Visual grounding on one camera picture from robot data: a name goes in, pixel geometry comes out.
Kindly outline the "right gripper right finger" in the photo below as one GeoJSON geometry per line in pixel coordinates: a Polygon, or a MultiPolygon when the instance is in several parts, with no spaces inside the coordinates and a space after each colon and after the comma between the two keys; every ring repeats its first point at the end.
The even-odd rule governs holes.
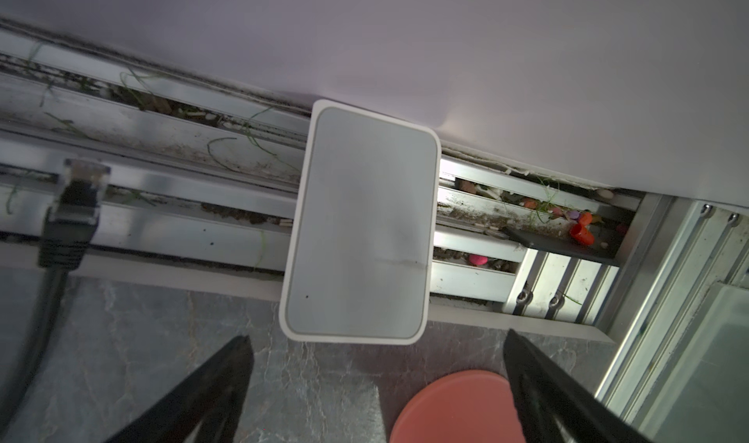
{"type": "Polygon", "coordinates": [[[511,330],[503,360],[528,442],[646,442],[526,337],[511,330]]]}

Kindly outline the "side aluminium rail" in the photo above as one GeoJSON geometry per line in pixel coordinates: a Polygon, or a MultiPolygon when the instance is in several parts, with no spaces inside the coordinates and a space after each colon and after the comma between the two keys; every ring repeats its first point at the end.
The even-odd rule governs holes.
{"type": "MultiPolygon", "coordinates": [[[[289,219],[296,210],[308,121],[282,103],[208,83],[148,72],[70,39],[1,24],[1,160],[54,173],[63,158],[93,158],[119,187],[230,210],[289,219]]],[[[662,291],[669,247],[665,195],[599,202],[542,183],[503,162],[444,146],[433,240],[443,249],[484,249],[519,264],[516,275],[484,275],[448,262],[432,266],[431,290],[448,295],[433,321],[514,328],[614,342],[666,330],[662,291]],[[589,208],[624,222],[600,262],[525,248],[491,235],[499,225],[561,234],[567,223],[499,200],[501,191],[589,208]]]]}

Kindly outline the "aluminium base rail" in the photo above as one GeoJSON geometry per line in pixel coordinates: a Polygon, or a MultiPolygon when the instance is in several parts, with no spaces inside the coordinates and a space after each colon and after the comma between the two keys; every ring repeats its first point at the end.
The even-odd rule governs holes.
{"type": "Polygon", "coordinates": [[[596,324],[618,344],[597,397],[655,442],[748,438],[748,211],[650,193],[596,324]]]}

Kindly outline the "white network switch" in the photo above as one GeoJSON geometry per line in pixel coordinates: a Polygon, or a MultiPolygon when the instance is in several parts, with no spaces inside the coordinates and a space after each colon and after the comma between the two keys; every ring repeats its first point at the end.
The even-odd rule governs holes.
{"type": "Polygon", "coordinates": [[[428,127],[315,102],[279,308],[289,339],[405,346],[422,336],[441,156],[428,127]]]}

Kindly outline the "pink watering can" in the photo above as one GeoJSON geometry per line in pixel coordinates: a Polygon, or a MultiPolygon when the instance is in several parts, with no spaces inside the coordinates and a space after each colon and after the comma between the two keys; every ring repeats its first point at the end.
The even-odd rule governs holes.
{"type": "Polygon", "coordinates": [[[510,384],[503,376],[467,370],[445,376],[404,407],[391,442],[523,442],[510,384]]]}

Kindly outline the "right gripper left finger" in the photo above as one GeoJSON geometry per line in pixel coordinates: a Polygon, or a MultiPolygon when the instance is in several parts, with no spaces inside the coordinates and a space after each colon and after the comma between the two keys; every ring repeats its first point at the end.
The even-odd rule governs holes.
{"type": "Polygon", "coordinates": [[[255,364],[252,343],[236,336],[110,442],[232,442],[255,364]]]}

